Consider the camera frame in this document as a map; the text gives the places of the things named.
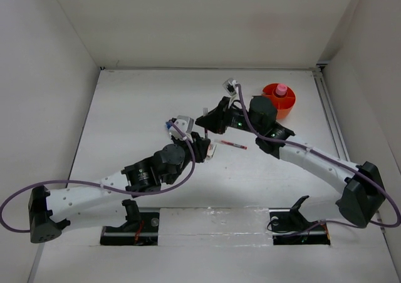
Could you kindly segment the pink capped glue stick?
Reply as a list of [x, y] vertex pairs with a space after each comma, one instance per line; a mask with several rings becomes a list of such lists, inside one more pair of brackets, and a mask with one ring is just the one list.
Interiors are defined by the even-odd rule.
[[276, 88], [274, 90], [274, 94], [278, 98], [284, 98], [286, 97], [288, 92], [288, 87], [285, 84], [279, 83], [276, 85]]

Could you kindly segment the orange gel pen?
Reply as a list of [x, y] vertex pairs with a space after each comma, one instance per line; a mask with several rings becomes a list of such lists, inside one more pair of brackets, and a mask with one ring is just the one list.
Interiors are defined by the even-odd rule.
[[[203, 108], [203, 117], [207, 116], [208, 114], [208, 108]], [[204, 138], [208, 138], [208, 129], [207, 129], [207, 123], [204, 121]]]

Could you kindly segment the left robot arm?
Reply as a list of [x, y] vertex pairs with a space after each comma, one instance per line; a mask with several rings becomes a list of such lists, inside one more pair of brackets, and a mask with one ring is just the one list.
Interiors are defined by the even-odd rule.
[[49, 242], [69, 230], [102, 225], [108, 217], [117, 229], [138, 230], [142, 218], [135, 199], [161, 194], [163, 184], [177, 186], [184, 169], [205, 162], [211, 147], [210, 139], [196, 132], [186, 140], [171, 139], [151, 157], [97, 182], [70, 182], [56, 190], [48, 189], [45, 183], [33, 187], [28, 203], [31, 243]]

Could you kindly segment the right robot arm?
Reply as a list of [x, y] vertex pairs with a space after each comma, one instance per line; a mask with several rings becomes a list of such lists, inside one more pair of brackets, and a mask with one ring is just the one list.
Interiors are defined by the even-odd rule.
[[277, 113], [267, 97], [253, 97], [248, 111], [242, 111], [225, 96], [216, 108], [198, 117], [195, 123], [219, 135], [229, 127], [258, 132], [256, 144], [264, 153], [297, 165], [331, 185], [341, 194], [336, 201], [340, 214], [351, 224], [365, 228], [385, 200], [377, 189], [383, 187], [378, 168], [370, 162], [347, 163], [342, 168], [339, 167], [341, 160], [325, 153], [315, 155], [307, 151], [305, 144], [298, 147], [302, 140], [276, 121]]

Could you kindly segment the red gel pen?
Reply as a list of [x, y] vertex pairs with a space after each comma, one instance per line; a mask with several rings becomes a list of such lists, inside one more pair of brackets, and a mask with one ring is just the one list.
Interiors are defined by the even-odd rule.
[[221, 140], [221, 139], [215, 139], [214, 141], [219, 143], [219, 144], [222, 144], [222, 145], [227, 145], [227, 146], [230, 146], [230, 147], [240, 148], [242, 150], [247, 150], [247, 146], [240, 145], [240, 144], [237, 144], [237, 143], [234, 143], [234, 142], [231, 142], [231, 141], [229, 142], [229, 141]]

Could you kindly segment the orange round organizer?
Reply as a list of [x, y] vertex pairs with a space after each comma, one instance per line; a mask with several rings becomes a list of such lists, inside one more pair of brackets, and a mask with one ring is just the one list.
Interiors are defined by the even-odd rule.
[[294, 91], [288, 86], [288, 92], [286, 97], [284, 98], [276, 97], [274, 94], [274, 90], [277, 84], [279, 83], [272, 83], [270, 85], [265, 86], [262, 90], [262, 95], [264, 97], [269, 98], [274, 107], [277, 109], [278, 113], [276, 119], [282, 120], [286, 118], [293, 109], [296, 103], [296, 95]]

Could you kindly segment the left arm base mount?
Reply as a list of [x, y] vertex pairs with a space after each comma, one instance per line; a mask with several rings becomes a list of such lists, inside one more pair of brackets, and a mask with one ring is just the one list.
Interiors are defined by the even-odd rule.
[[123, 200], [125, 222], [118, 227], [102, 228], [100, 245], [103, 246], [157, 246], [160, 209], [139, 208], [134, 200]]

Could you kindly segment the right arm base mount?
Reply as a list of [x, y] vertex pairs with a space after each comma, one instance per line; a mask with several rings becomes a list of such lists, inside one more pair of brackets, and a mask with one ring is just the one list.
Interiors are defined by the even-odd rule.
[[331, 245], [328, 228], [318, 221], [309, 222], [299, 211], [310, 196], [299, 198], [290, 208], [269, 209], [267, 231], [272, 233], [273, 245]]

